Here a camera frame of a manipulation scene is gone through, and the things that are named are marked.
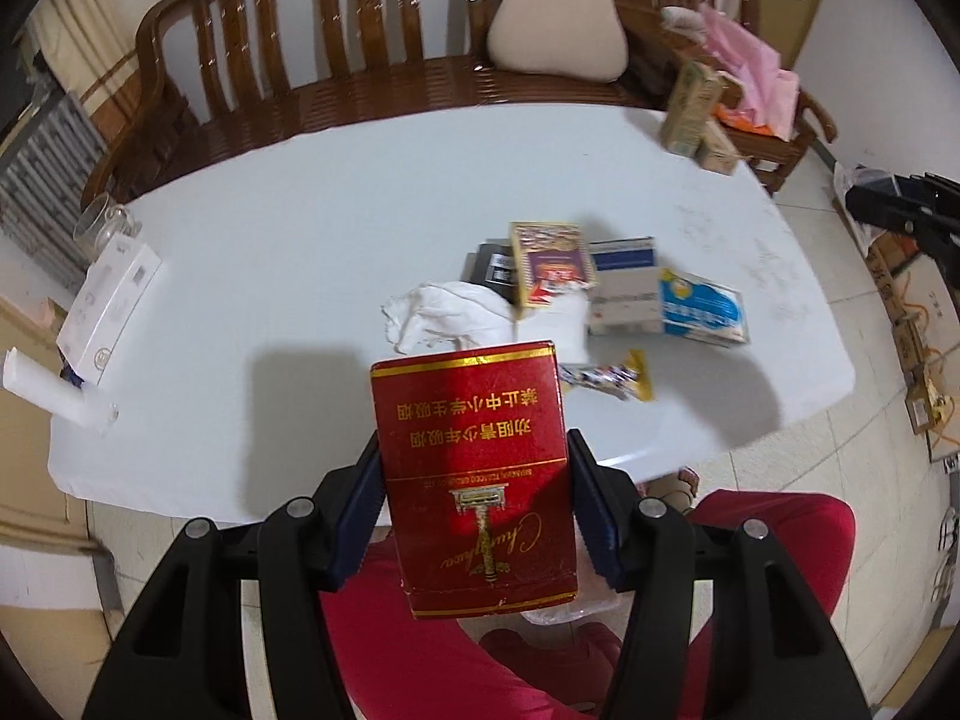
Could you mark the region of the white blue medicine box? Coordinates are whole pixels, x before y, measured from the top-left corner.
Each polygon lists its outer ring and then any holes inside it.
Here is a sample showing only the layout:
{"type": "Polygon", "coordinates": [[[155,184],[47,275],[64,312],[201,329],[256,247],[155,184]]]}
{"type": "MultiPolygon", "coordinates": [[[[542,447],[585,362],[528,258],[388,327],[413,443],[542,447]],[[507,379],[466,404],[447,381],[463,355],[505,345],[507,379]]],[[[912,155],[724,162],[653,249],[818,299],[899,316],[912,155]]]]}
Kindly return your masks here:
{"type": "Polygon", "coordinates": [[[590,294],[592,335],[662,332],[661,267],[654,238],[589,244],[597,281],[590,294]]]}

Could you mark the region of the red cigarette box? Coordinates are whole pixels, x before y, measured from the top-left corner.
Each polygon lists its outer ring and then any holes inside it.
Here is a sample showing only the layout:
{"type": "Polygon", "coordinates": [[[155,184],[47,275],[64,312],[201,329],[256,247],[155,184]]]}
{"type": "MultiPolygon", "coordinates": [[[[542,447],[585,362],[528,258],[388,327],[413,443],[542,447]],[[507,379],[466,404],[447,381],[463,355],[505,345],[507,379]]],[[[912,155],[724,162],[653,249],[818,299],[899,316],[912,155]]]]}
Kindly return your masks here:
{"type": "Polygon", "coordinates": [[[548,341],[371,367],[402,587],[418,619],[578,593],[563,395],[548,341]]]}

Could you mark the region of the purple gold playing card box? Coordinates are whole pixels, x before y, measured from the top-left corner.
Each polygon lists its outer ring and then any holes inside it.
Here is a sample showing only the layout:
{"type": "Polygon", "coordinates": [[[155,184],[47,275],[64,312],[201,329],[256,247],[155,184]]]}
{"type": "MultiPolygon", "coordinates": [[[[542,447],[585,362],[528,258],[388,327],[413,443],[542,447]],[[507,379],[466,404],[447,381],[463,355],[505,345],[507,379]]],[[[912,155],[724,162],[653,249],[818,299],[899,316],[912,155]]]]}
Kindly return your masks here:
{"type": "Polygon", "coordinates": [[[509,232],[523,309],[542,309],[562,294],[596,286],[596,267],[577,224],[513,221],[509,232]]]}

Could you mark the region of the cardboard boxes on floor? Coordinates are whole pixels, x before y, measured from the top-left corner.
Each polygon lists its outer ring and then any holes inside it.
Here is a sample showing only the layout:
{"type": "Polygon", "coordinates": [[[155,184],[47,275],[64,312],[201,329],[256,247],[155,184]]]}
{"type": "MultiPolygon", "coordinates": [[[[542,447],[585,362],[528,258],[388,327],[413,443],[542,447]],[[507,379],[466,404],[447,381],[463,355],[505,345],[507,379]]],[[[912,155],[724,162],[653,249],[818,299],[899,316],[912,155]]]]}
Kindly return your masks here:
{"type": "Polygon", "coordinates": [[[892,324],[911,429],[926,439],[930,461],[957,472],[958,293],[905,236],[882,232],[866,263],[892,324]]]}

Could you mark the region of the pink plastic bag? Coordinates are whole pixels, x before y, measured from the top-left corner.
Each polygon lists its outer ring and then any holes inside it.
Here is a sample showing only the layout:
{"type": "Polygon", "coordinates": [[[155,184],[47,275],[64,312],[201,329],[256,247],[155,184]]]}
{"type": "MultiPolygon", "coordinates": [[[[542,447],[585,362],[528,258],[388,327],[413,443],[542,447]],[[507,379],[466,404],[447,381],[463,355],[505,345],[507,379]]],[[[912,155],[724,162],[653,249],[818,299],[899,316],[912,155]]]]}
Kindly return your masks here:
{"type": "Polygon", "coordinates": [[[800,81],[781,66],[776,49],[711,5],[701,4],[703,48],[742,86],[736,107],[721,104],[718,119],[740,132],[758,133],[789,142],[799,101],[800,81]]]}

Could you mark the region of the small tan carton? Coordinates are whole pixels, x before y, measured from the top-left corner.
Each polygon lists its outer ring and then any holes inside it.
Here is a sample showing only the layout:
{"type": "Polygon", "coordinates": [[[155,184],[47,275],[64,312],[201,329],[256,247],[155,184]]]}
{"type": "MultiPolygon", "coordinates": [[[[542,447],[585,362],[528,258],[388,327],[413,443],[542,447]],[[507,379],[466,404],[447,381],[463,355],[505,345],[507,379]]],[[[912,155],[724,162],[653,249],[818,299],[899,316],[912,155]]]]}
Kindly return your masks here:
{"type": "Polygon", "coordinates": [[[732,176],[742,160],[739,150],[727,137],[724,127],[716,119],[708,119],[701,131],[695,161],[704,171],[732,176]]]}

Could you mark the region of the person's red trousers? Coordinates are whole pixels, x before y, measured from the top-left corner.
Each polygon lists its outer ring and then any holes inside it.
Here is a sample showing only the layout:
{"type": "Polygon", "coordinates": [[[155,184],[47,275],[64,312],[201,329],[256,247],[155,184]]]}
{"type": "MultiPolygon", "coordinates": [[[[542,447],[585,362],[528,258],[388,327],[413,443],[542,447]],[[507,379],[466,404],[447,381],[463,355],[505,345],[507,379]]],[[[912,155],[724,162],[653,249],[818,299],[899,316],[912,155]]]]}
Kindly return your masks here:
{"type": "MultiPolygon", "coordinates": [[[[764,493],[718,489],[697,502],[677,493],[698,525],[734,528],[758,518],[771,528],[832,614],[850,572],[856,541],[853,509],[822,493],[764,493]]],[[[579,718],[587,688],[607,688],[622,639],[592,614],[565,613],[579,624],[571,651],[584,679],[566,683],[548,670],[544,650],[512,650],[491,631],[482,640],[452,619],[418,621],[400,588],[394,540],[366,553],[363,566],[337,593],[320,597],[343,683],[368,718],[579,718]]]]}

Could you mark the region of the blue cartoon medicine box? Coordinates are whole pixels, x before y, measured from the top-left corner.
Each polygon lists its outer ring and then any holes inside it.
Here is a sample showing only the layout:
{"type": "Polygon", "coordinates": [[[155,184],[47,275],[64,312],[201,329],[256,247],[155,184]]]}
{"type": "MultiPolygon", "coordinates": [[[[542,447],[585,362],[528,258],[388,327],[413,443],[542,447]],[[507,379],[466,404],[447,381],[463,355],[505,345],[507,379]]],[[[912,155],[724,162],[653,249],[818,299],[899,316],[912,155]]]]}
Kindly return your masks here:
{"type": "Polygon", "coordinates": [[[734,289],[663,268],[659,298],[664,335],[724,348],[750,341],[742,298],[734,289]]]}

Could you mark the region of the green tan upright carton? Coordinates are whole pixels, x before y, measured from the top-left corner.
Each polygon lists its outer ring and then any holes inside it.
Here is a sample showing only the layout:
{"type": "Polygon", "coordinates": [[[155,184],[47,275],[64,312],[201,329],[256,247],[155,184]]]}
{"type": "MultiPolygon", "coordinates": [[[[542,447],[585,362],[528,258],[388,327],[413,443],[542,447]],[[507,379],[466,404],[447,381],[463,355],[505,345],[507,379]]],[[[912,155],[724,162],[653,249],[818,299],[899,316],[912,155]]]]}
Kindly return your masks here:
{"type": "Polygon", "coordinates": [[[724,94],[724,80],[700,62],[686,62],[677,76],[659,130],[665,151],[692,158],[706,122],[724,94]]]}

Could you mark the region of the white paper roll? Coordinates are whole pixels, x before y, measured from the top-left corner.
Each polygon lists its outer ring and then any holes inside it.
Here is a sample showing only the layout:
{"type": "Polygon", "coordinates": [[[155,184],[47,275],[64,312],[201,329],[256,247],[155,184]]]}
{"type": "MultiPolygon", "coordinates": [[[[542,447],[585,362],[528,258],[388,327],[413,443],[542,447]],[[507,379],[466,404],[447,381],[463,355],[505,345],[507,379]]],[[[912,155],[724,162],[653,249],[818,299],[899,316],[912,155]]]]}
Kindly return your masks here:
{"type": "Polygon", "coordinates": [[[10,394],[88,431],[105,434],[119,419],[119,408],[98,387],[75,387],[18,348],[5,353],[2,383],[10,394]]]}

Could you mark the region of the beige cushion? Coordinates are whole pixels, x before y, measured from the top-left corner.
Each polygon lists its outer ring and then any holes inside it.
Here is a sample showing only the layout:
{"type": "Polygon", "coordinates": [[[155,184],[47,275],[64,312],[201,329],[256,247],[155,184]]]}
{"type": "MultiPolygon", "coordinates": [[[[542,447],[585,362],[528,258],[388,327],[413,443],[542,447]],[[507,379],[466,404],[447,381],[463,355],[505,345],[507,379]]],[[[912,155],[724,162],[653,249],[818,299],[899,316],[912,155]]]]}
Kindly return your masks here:
{"type": "Polygon", "coordinates": [[[615,0],[501,0],[487,34],[501,70],[612,83],[628,67],[615,0]]]}

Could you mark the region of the black small box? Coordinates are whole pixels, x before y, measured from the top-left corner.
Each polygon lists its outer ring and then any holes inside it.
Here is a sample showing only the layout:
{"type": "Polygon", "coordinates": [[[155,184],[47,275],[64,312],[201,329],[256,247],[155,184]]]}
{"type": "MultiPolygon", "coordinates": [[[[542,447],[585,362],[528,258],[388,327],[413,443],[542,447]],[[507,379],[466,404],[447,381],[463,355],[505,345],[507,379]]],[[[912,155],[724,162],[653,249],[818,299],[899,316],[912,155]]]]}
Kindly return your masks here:
{"type": "Polygon", "coordinates": [[[478,284],[511,305],[519,304],[517,268],[512,245],[506,241],[487,241],[467,255],[462,280],[478,284]]]}

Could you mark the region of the crumpled white tissue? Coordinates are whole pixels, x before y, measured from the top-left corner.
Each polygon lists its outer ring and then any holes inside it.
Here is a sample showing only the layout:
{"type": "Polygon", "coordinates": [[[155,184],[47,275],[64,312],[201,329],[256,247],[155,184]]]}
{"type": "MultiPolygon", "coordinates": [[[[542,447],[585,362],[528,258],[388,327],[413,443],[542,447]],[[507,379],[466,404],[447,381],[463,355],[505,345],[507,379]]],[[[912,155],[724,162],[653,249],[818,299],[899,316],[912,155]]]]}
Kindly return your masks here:
{"type": "Polygon", "coordinates": [[[425,283],[381,307],[386,337],[399,355],[450,343],[455,349],[487,348],[524,341],[551,341],[560,362],[584,364],[589,298],[560,294],[545,307],[514,307],[486,286],[448,281],[425,283]]]}

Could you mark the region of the glass jar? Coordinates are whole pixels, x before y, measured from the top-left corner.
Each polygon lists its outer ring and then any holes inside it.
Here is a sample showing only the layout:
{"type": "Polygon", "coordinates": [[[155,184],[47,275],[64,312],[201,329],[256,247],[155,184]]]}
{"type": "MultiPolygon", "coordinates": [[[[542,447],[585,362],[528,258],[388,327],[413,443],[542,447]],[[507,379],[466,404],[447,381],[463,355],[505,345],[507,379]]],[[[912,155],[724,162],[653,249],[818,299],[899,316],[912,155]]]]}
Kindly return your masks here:
{"type": "Polygon", "coordinates": [[[117,234],[136,238],[142,223],[135,220],[127,206],[117,203],[109,193],[96,195],[85,206],[73,228],[73,240],[85,259],[93,263],[117,234]]]}

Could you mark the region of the white radiator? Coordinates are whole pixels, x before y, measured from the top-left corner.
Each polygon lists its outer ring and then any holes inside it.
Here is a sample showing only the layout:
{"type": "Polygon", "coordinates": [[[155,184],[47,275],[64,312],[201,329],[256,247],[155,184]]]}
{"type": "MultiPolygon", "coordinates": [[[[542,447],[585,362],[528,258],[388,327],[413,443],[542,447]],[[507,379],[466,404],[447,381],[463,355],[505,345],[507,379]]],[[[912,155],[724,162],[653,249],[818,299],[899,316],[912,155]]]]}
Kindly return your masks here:
{"type": "Polygon", "coordinates": [[[88,268],[73,229],[105,154],[106,140],[70,93],[32,106],[2,145],[3,234],[72,293],[88,268]]]}

